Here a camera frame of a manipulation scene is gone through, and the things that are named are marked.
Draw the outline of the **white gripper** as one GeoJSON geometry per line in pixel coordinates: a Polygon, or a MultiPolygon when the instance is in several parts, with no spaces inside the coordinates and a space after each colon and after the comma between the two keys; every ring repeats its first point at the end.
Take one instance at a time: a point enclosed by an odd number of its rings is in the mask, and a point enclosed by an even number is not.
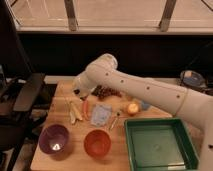
{"type": "Polygon", "coordinates": [[[96,84],[89,80],[85,73],[81,73],[74,78],[73,90],[83,89],[88,91],[89,94],[96,88],[96,84]]]}

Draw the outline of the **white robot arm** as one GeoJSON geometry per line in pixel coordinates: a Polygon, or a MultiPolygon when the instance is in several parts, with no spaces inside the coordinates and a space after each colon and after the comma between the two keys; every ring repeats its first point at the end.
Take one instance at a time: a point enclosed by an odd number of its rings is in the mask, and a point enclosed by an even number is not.
{"type": "Polygon", "coordinates": [[[125,92],[183,119],[204,132],[199,171],[213,170],[213,96],[153,78],[128,75],[117,70],[117,59],[103,54],[77,75],[73,92],[86,98],[97,85],[125,92]]]}

